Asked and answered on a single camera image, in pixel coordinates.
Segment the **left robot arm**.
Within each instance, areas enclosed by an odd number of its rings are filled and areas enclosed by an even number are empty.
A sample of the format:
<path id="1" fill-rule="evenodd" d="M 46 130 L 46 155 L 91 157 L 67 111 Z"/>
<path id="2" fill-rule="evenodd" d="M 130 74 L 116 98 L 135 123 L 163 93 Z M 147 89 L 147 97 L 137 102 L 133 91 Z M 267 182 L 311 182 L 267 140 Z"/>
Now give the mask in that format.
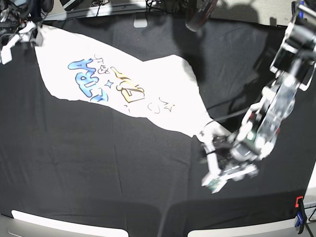
<path id="1" fill-rule="evenodd" d="M 270 71 L 275 79 L 262 89 L 258 103 L 247 110 L 237 131 L 213 140 L 215 154 L 221 168 L 244 166 L 267 157 L 273 150 L 280 125 L 293 111 L 298 90 L 305 91 L 310 83 L 303 83 L 316 70 L 316 25 L 303 14 L 316 16 L 316 2 L 293 2 L 294 11 Z"/>

